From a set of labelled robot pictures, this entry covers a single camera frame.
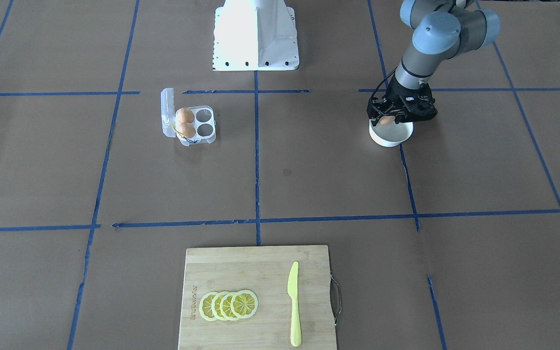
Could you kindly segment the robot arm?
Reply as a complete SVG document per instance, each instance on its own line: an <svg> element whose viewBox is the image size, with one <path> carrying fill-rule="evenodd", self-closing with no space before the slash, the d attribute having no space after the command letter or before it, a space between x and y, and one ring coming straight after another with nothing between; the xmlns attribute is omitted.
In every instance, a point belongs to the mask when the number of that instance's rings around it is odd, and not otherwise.
<svg viewBox="0 0 560 350"><path fill-rule="evenodd" d="M493 43L501 31L499 15L469 10L471 0L405 0L400 18L413 31L412 42L395 71L406 89L426 85L444 60Z"/></svg>

